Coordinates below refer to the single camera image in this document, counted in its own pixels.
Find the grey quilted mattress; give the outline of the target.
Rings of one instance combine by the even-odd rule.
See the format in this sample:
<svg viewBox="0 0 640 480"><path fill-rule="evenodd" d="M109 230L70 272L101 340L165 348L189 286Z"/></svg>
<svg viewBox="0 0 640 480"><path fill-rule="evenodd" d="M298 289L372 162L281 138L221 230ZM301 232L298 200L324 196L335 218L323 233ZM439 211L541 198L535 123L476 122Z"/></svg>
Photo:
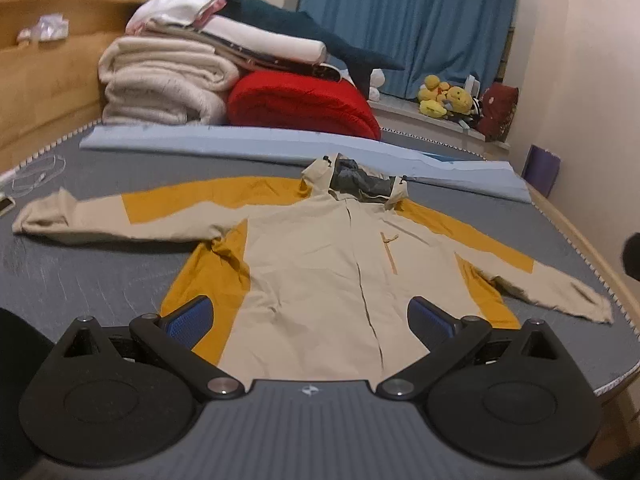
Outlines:
<svg viewBox="0 0 640 480"><path fill-rule="evenodd" d="M181 155L87 151L88 129L66 136L28 162L6 194L23 207L59 188L83 200L143 191L186 181L239 176L296 178L295 166ZM639 337L612 294L564 236L529 204L412 182L415 202L474 226L502 244L573 275L612 301L614 321L596 324L541 309L514 298L506 304L520 318L542 318L572 352L594 390L639 363ZM104 325L125 325L160 307L191 245L125 244L65 246L15 236L10 211L1 219L1 304L51 340L70 322L91 314Z"/></svg>

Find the white folded clothes stack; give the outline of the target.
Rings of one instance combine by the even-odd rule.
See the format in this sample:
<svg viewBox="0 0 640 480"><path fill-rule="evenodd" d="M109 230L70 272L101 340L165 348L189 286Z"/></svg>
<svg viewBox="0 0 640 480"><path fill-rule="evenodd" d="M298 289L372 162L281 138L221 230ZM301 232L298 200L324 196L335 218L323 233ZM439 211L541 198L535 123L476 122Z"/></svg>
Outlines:
<svg viewBox="0 0 640 480"><path fill-rule="evenodd" d="M155 34L208 44L230 61L249 70L275 70L329 81L342 79L328 64L319 40L268 32L225 18L227 0L148 0L130 18L129 35Z"/></svg>

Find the red folded blanket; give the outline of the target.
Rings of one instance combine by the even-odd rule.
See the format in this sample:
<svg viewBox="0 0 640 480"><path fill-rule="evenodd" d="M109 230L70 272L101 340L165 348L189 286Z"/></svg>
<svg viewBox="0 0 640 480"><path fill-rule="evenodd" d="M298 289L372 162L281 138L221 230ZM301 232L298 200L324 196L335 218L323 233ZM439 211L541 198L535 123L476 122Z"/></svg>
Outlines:
<svg viewBox="0 0 640 480"><path fill-rule="evenodd" d="M346 80L280 72L251 73L230 92L227 115L234 126L381 139L380 125L368 101Z"/></svg>

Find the yellow plush toys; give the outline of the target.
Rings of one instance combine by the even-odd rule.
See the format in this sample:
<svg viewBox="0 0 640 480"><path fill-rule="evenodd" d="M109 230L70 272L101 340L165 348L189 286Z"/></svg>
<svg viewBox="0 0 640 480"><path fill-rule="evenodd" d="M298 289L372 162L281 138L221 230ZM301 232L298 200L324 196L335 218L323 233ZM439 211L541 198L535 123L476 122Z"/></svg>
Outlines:
<svg viewBox="0 0 640 480"><path fill-rule="evenodd" d="M434 119L470 116L474 101L465 88L452 86L439 76L427 75L419 92L419 112Z"/></svg>

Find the wooden bed frame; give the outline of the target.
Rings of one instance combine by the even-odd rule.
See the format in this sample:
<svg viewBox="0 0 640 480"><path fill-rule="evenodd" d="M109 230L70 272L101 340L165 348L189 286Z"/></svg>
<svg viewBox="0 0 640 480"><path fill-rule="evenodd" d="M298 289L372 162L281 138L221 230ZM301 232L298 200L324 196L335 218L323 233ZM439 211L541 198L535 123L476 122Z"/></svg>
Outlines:
<svg viewBox="0 0 640 480"><path fill-rule="evenodd" d="M530 184L527 187L534 206L605 284L625 320L639 337L639 300L625 280L558 208L536 188ZM597 395L604 407L604 428L587 455L587 465L601 468L639 449L639 363L598 389Z"/></svg>

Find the light blue folded sheet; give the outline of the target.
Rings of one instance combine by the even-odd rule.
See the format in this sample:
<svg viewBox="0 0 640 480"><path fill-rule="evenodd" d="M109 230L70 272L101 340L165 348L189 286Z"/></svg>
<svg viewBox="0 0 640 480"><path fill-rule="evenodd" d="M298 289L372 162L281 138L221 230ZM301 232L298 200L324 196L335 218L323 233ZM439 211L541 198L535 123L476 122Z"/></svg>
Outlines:
<svg viewBox="0 0 640 480"><path fill-rule="evenodd" d="M381 141L305 130L231 126L96 126L83 150L175 153L303 165L342 154L411 180L529 204L525 181L502 160L453 160Z"/></svg>

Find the blue curtain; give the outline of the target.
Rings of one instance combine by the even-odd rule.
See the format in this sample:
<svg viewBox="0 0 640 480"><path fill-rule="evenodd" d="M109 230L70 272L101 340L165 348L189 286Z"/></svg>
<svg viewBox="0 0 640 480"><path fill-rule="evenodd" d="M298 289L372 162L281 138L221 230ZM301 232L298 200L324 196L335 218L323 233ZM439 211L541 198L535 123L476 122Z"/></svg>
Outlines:
<svg viewBox="0 0 640 480"><path fill-rule="evenodd" d="M428 75L450 84L474 76L490 86L516 0L299 0L325 28L350 44L386 54L401 70L386 73L385 93L413 99Z"/></svg>

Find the dark teal shark plush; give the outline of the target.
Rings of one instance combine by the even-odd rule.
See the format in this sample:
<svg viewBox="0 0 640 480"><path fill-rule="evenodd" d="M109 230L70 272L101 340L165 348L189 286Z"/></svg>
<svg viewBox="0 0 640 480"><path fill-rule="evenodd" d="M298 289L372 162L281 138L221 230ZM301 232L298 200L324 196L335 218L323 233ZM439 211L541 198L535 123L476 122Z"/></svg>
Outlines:
<svg viewBox="0 0 640 480"><path fill-rule="evenodd" d="M352 46L319 25L306 12L285 10L264 0L226 1L220 11L225 18L276 34L321 41L330 55L345 63L349 76L363 96L369 95L370 77L376 68L404 69L388 55Z"/></svg>

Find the white plush toy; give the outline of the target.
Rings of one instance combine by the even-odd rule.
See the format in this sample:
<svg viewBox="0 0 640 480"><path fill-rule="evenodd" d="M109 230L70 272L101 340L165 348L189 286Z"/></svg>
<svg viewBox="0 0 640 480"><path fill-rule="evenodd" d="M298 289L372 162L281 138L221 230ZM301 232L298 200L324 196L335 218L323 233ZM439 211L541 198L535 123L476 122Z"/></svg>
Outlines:
<svg viewBox="0 0 640 480"><path fill-rule="evenodd" d="M385 84L386 78L384 72L380 68L372 70L369 86L369 100L378 102L381 99L381 87Z"/></svg>

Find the crumpled white plastic bag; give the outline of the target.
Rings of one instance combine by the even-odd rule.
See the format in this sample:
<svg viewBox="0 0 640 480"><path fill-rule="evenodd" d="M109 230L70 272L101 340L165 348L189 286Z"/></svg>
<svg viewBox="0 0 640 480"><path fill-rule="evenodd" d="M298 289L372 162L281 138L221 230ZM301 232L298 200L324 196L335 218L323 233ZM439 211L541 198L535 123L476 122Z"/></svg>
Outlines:
<svg viewBox="0 0 640 480"><path fill-rule="evenodd" d="M40 16L35 25L22 29L16 42L51 42L64 40L70 33L70 23L61 13Z"/></svg>

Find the phone on mattress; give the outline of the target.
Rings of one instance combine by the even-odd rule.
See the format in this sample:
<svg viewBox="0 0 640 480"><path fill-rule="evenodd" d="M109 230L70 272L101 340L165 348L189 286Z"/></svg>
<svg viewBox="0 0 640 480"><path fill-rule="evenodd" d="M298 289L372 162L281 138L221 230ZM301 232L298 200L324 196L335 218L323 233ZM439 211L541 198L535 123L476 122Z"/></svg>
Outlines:
<svg viewBox="0 0 640 480"><path fill-rule="evenodd" d="M3 196L0 198L0 217L7 214L15 207L15 200L9 196Z"/></svg>

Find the beige and yellow hooded jacket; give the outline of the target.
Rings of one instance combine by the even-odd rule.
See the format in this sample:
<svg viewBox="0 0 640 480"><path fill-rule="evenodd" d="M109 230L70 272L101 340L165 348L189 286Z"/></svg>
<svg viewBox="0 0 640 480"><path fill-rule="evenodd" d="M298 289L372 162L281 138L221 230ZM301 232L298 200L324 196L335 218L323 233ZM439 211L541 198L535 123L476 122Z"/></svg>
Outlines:
<svg viewBox="0 0 640 480"><path fill-rule="evenodd" d="M421 206L401 177L340 155L299 179L237 177L78 200L58 191L25 205L17 234L65 244L194 244L160 310L204 296L213 324L198 356L238 378L372 384L428 352L409 325L423 297L497 328L518 319L511 295L597 323L611 303L590 286Z"/></svg>

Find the wooden bed headboard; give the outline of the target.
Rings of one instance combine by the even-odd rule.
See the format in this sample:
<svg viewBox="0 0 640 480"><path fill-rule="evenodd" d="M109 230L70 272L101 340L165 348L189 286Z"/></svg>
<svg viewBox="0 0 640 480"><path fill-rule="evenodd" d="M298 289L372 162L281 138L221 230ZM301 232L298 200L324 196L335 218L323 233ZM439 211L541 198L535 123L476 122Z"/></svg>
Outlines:
<svg viewBox="0 0 640 480"><path fill-rule="evenodd" d="M98 61L144 0L1 0L1 169L101 117ZM38 18L62 14L70 36L18 42Z"/></svg>

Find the cream folded blanket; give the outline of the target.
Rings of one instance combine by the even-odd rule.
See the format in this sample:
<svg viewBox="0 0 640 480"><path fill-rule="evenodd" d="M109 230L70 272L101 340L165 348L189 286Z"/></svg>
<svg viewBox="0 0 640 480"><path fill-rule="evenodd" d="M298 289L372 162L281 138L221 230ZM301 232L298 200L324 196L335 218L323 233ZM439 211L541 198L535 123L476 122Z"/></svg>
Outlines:
<svg viewBox="0 0 640 480"><path fill-rule="evenodd" d="M238 66L207 44L159 36L122 36L103 52L105 125L222 125Z"/></svg>

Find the purple bag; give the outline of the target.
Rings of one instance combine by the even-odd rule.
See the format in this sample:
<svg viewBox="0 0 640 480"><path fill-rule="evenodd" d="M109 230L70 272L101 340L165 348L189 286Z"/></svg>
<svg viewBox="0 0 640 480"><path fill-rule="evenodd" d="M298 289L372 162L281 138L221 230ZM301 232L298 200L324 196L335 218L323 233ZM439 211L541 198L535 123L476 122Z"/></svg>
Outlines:
<svg viewBox="0 0 640 480"><path fill-rule="evenodd" d="M548 197L561 167L558 155L532 144L522 170L523 179L538 193Z"/></svg>

